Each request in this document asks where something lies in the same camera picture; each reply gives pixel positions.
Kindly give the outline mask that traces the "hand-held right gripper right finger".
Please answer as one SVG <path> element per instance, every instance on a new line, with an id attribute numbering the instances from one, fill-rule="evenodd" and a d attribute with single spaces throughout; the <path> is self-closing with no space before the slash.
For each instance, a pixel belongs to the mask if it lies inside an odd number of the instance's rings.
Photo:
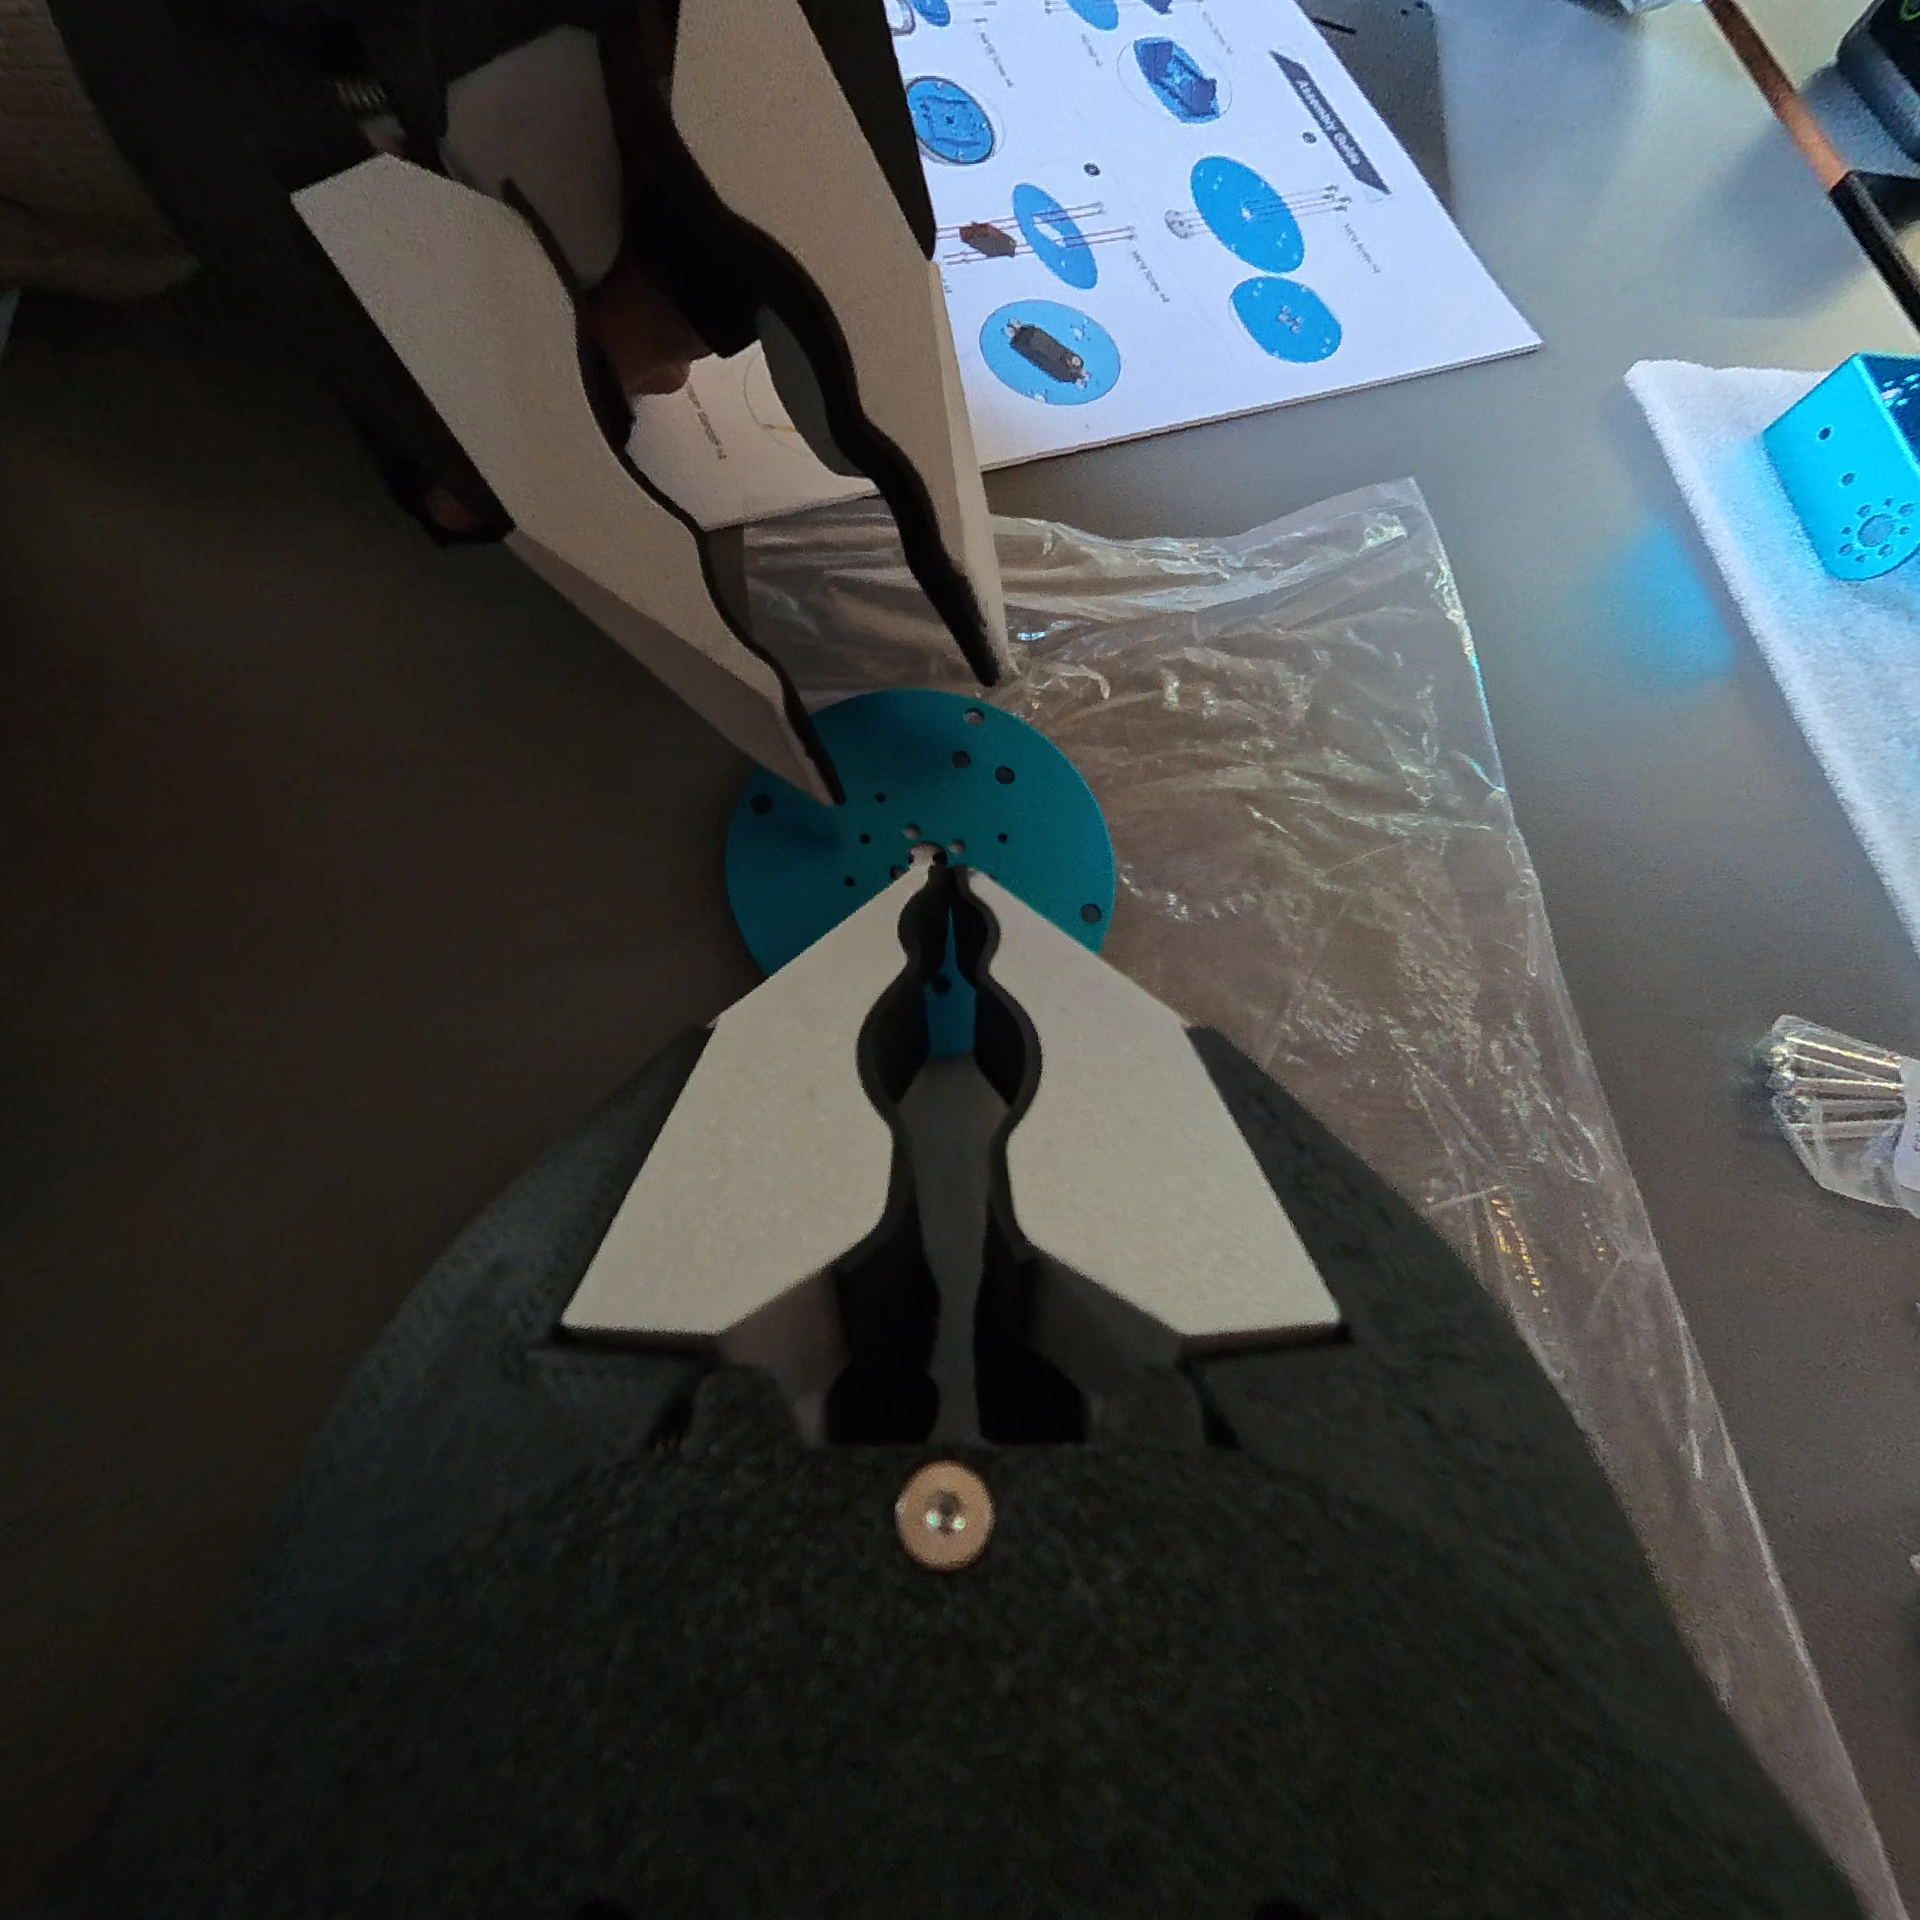
<path id="1" fill-rule="evenodd" d="M 1183 1020 L 980 871 L 956 875 L 956 958 L 1004 1103 L 980 1300 L 1017 1354 L 1254 1354 L 1342 1327 Z"/>

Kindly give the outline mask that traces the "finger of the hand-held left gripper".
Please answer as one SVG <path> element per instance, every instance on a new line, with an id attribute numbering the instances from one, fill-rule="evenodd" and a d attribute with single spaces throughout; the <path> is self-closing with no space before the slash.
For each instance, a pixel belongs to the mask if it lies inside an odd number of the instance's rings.
<path id="1" fill-rule="evenodd" d="M 837 804 L 789 676 L 716 596 L 704 533 L 635 472 L 625 428 L 601 426 L 540 229 L 387 154 L 293 206 L 512 518 L 507 549 L 741 752 Z"/>
<path id="2" fill-rule="evenodd" d="M 974 679 L 1007 669 L 1001 575 L 885 4 L 673 4 L 655 216 L 719 352 L 776 319 L 833 453 L 886 502 Z"/>

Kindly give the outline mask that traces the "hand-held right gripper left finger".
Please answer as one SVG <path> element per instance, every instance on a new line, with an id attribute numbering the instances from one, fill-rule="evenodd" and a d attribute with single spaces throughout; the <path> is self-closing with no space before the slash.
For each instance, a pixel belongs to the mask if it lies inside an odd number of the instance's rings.
<path id="1" fill-rule="evenodd" d="M 828 1413 L 939 1299 L 901 1117 L 939 966 L 942 875 L 903 871 L 713 1020 L 563 1331 L 760 1370 Z"/>

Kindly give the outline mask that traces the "blue round metal plate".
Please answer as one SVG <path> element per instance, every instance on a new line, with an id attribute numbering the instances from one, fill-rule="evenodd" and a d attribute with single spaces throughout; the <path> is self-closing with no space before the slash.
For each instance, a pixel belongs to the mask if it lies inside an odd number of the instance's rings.
<path id="1" fill-rule="evenodd" d="M 1116 906 L 1113 838 L 1071 762 L 1025 720 L 933 687 L 869 691 L 814 728 L 846 798 L 757 770 L 727 829 L 735 928 L 763 974 L 859 917 L 919 845 L 972 867 L 1096 951 Z"/>

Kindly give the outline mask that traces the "person's left hand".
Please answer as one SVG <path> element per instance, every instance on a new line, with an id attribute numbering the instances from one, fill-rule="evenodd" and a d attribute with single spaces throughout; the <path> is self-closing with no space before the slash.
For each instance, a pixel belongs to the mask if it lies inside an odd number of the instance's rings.
<path id="1" fill-rule="evenodd" d="M 708 355 L 668 290 L 632 255 L 621 255 L 589 287 L 583 323 L 625 399 L 683 390 Z"/>

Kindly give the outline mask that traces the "assembly guide booklet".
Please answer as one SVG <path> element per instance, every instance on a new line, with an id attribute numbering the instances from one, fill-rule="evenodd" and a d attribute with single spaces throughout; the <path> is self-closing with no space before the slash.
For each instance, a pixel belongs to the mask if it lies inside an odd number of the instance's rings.
<path id="1" fill-rule="evenodd" d="M 1302 4 L 885 4 L 980 472 L 1536 352 Z M 705 526 L 872 485 L 749 338 L 635 447 Z"/>

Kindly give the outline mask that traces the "clear plastic bag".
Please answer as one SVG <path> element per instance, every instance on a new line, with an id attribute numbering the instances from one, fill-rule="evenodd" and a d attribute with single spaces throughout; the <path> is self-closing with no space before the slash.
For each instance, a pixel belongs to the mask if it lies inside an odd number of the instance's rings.
<path id="1" fill-rule="evenodd" d="M 1791 1614 L 1559 964 L 1409 480 L 1251 533 L 992 522 L 1014 675 L 1117 856 L 1105 954 L 1479 1271 L 1720 1703 L 1875 1916 L 1915 1916 Z"/>

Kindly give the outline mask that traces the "white foam sheet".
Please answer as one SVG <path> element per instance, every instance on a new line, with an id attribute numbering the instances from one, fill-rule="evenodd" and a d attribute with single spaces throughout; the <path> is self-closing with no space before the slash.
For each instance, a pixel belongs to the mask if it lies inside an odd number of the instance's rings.
<path id="1" fill-rule="evenodd" d="M 1624 386 L 1869 864 L 1918 938 L 1918 560 L 1820 565 L 1763 430 L 1827 374 L 1646 358 Z"/>

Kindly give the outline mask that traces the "blue U-shaped metal bracket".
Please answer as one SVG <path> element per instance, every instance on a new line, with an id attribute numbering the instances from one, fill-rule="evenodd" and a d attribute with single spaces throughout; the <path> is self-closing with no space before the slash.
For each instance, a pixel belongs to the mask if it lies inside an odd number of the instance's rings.
<path id="1" fill-rule="evenodd" d="M 1760 436 L 1835 581 L 1869 582 L 1918 554 L 1918 358 L 1860 352 Z"/>

